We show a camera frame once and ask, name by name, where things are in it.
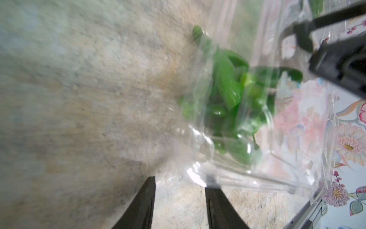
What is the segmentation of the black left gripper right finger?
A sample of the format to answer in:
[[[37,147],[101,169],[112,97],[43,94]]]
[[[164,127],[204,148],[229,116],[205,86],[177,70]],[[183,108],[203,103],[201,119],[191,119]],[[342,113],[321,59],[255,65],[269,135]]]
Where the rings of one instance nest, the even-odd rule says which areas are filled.
[[[209,229],[250,229],[221,189],[205,188]]]

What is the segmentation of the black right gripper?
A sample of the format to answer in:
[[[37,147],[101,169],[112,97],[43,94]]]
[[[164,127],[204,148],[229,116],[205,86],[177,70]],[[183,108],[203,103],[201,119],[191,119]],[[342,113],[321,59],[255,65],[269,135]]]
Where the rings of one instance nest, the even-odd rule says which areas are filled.
[[[313,31],[366,14],[366,2],[360,1],[344,9],[294,23],[279,35],[279,41],[294,35],[302,50],[312,53]],[[366,98],[366,36],[355,36],[335,43],[323,42],[309,61],[309,70],[349,92]]]

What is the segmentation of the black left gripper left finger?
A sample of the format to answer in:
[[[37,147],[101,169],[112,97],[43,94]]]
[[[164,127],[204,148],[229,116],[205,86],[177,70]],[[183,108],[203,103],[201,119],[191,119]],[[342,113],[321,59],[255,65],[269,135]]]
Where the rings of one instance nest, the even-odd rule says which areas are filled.
[[[155,176],[148,177],[112,229],[150,229],[156,193]]]

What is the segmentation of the clear pepper clamshell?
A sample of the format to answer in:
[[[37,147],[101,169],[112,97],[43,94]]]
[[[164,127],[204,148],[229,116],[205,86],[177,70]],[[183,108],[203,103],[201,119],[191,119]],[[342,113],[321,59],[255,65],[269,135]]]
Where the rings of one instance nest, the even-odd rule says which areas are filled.
[[[329,185],[336,120],[329,83],[308,69],[294,26],[324,1],[214,1],[189,27],[173,153],[205,188],[238,186],[317,201]]]

